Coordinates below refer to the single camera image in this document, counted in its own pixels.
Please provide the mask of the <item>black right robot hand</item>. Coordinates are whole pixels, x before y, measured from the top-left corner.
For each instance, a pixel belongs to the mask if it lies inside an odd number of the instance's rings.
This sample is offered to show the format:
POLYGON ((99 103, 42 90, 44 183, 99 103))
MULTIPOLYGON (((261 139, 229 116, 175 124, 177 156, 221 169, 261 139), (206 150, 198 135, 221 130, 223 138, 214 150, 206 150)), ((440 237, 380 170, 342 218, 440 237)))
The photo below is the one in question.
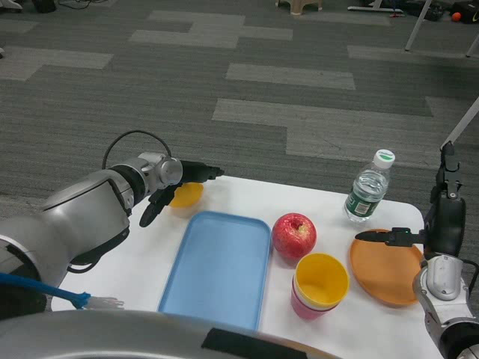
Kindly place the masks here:
POLYGON ((428 256, 458 257, 466 222, 466 202, 460 196, 461 186, 460 162, 449 141, 441 148, 441 163, 430 193, 431 207, 424 218, 424 228, 417 234, 406 227, 394 227, 388 232, 370 230, 356 234, 355 239, 395 247, 421 244, 428 256))

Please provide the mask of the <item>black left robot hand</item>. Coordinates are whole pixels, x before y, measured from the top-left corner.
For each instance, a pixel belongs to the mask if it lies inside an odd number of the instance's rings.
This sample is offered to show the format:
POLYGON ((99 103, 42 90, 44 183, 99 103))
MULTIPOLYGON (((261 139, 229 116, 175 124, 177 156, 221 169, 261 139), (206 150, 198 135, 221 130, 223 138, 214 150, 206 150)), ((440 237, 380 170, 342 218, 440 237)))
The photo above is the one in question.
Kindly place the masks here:
POLYGON ((203 183, 215 180, 223 176, 225 171, 219 167, 213 167, 203 162, 191 162, 186 160, 168 160, 159 170, 161 186, 149 197, 149 204, 140 219, 141 227, 148 227, 158 214, 174 199, 177 188, 186 183, 203 183))

